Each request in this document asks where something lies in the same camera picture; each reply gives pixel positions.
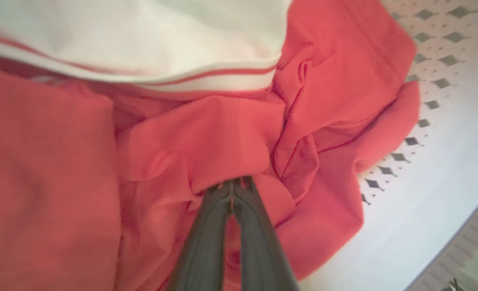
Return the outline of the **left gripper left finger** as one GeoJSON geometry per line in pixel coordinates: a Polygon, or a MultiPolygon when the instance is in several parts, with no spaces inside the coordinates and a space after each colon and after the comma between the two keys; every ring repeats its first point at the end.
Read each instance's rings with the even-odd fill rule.
{"type": "Polygon", "coordinates": [[[231,216],[230,181],[211,186],[169,276],[167,291],[221,291],[225,229],[231,216]]]}

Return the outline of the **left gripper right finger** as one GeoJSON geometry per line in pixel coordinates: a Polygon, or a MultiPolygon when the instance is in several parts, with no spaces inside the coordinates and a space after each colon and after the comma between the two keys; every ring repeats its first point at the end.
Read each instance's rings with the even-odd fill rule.
{"type": "Polygon", "coordinates": [[[240,226],[241,290],[298,291],[300,287],[253,177],[232,182],[232,209],[240,226]]]}

